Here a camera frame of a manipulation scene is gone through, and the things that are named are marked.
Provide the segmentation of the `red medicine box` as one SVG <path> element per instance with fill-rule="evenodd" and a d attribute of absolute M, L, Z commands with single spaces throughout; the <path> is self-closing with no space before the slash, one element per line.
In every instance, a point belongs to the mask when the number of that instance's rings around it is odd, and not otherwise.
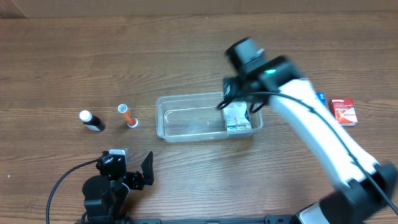
<path fill-rule="evenodd" d="M 334 98 L 329 101 L 330 111 L 342 126 L 355 126 L 358 123 L 352 98 Z"/>

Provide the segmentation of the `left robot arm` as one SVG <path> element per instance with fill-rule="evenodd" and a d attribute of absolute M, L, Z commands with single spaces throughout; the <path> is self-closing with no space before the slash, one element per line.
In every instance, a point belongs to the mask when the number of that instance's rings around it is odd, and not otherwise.
<path fill-rule="evenodd" d="M 154 183 L 153 153 L 142 162 L 142 172 L 128 172 L 128 161 L 127 149 L 110 149 L 99 158 L 99 175 L 89 178 L 82 187 L 89 223 L 132 223 L 123 212 L 124 204 L 130 191 Z"/>

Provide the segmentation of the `dark bottle white cap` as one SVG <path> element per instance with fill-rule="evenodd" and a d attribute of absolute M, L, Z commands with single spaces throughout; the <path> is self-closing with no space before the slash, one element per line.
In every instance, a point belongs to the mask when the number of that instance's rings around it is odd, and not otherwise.
<path fill-rule="evenodd" d="M 83 110 L 79 113 L 79 118 L 83 121 L 83 124 L 92 131 L 104 131 L 105 125 L 99 119 L 99 117 L 93 115 L 87 110 Z"/>

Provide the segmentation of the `orange tablet tube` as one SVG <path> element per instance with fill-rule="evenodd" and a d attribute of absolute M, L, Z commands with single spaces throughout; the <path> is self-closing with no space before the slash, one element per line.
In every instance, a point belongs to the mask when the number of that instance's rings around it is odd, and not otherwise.
<path fill-rule="evenodd" d="M 131 113 L 126 104 L 120 104 L 118 106 L 118 112 L 122 115 L 130 128 L 135 128 L 138 125 L 137 118 Z"/>

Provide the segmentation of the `white medicine box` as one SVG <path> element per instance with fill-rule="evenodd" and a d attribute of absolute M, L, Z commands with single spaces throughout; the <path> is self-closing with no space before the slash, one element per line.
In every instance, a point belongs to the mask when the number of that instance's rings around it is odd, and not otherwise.
<path fill-rule="evenodd" d="M 251 129 L 251 121 L 245 101 L 235 101 L 222 109 L 227 131 Z"/>

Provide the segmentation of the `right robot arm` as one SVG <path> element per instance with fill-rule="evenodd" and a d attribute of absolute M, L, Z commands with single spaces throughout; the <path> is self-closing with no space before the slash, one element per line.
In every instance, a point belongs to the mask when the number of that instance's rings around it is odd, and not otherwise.
<path fill-rule="evenodd" d="M 364 223 L 391 207 L 397 168 L 380 164 L 337 122 L 318 99 L 312 83 L 285 56 L 267 59 L 252 38 L 234 43 L 225 52 L 236 70 L 225 78 L 225 109 L 235 101 L 249 103 L 249 112 L 268 106 L 280 114 L 313 152 L 328 175 L 334 192 L 301 209 L 291 223 Z"/>

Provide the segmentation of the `blue medicine box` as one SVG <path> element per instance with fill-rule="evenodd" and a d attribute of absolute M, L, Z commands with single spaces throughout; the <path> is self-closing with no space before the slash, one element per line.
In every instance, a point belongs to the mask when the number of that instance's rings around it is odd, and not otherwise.
<path fill-rule="evenodd" d="M 323 92 L 317 92 L 316 95 L 317 95 L 318 99 L 320 100 L 320 102 L 322 103 L 322 105 L 324 107 L 327 107 L 324 93 Z"/>

